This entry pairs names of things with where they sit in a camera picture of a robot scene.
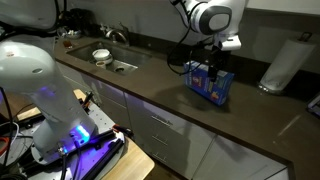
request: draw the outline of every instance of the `dark countertop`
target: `dark countertop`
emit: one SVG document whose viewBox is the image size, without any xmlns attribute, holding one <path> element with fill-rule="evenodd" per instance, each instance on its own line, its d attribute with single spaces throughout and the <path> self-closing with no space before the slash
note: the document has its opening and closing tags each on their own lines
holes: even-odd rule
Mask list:
<svg viewBox="0 0 320 180">
<path fill-rule="evenodd" d="M 98 39 L 81 38 L 72 43 L 79 48 L 95 41 Z M 185 86 L 183 77 L 167 67 L 163 54 L 130 48 L 153 58 L 128 76 L 66 54 L 61 40 L 55 46 L 55 57 L 62 64 L 287 164 L 289 170 L 294 167 L 291 173 L 297 180 L 320 179 L 320 120 L 305 111 L 306 102 L 266 95 L 254 86 L 234 81 L 227 102 L 218 107 Z"/>
</svg>

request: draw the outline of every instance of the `wooden board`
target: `wooden board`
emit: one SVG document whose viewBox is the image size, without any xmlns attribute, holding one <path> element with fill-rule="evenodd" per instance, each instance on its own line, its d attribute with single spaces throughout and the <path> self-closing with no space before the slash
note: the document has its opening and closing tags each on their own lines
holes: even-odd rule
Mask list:
<svg viewBox="0 0 320 180">
<path fill-rule="evenodd" d="M 81 90 L 74 90 L 77 98 L 85 99 L 85 94 Z M 39 114 L 38 108 L 30 109 L 17 117 L 21 121 L 28 117 Z M 122 157 L 112 170 L 102 179 L 113 180 L 142 180 L 154 168 L 154 162 L 146 155 L 131 139 L 126 138 L 125 149 Z"/>
</svg>

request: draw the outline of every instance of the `backsplash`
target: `backsplash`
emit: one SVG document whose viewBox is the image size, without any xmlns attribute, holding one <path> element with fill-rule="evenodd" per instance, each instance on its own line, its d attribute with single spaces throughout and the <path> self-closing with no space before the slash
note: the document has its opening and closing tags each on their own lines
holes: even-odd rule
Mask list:
<svg viewBox="0 0 320 180">
<path fill-rule="evenodd" d="M 121 21 L 131 32 L 164 40 L 178 42 L 186 32 L 179 13 L 168 0 L 69 0 L 69 8 L 91 10 L 97 22 L 118 27 Z M 242 48 L 232 54 L 271 63 L 286 39 L 298 38 L 302 32 L 312 32 L 311 42 L 319 43 L 319 20 L 320 17 L 247 9 L 240 24 Z M 190 33 L 184 43 L 191 45 L 204 38 Z M 318 45 L 302 69 L 320 74 L 319 57 Z"/>
</svg>

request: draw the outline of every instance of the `blue box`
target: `blue box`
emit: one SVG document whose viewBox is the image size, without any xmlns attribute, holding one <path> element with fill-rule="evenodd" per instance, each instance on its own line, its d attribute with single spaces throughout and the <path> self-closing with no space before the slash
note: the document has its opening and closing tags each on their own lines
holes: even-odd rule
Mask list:
<svg viewBox="0 0 320 180">
<path fill-rule="evenodd" d="M 191 70 L 199 65 L 198 62 L 191 61 Z M 184 64 L 185 71 L 189 69 L 189 62 Z M 198 69 L 185 75 L 185 84 L 201 94 L 205 98 L 209 99 L 217 105 L 222 105 L 228 96 L 231 86 L 233 73 L 218 71 L 217 80 L 215 82 L 210 81 L 208 78 L 208 66 L 200 65 Z"/>
</svg>

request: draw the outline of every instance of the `stainless steel sink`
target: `stainless steel sink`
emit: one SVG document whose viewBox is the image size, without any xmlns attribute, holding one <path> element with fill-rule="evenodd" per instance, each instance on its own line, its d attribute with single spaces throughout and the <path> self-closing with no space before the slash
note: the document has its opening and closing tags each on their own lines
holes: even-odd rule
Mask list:
<svg viewBox="0 0 320 180">
<path fill-rule="evenodd" d="M 69 51 L 67 54 L 74 56 L 78 59 L 87 61 L 91 64 L 95 64 L 97 61 L 92 56 L 93 51 L 101 48 L 106 48 L 111 52 L 113 56 L 113 62 L 106 65 L 106 70 L 115 72 L 121 75 L 128 75 L 140 66 L 148 62 L 152 57 L 148 54 L 133 51 L 128 48 L 123 48 L 111 43 L 95 42 L 85 47 Z"/>
</svg>

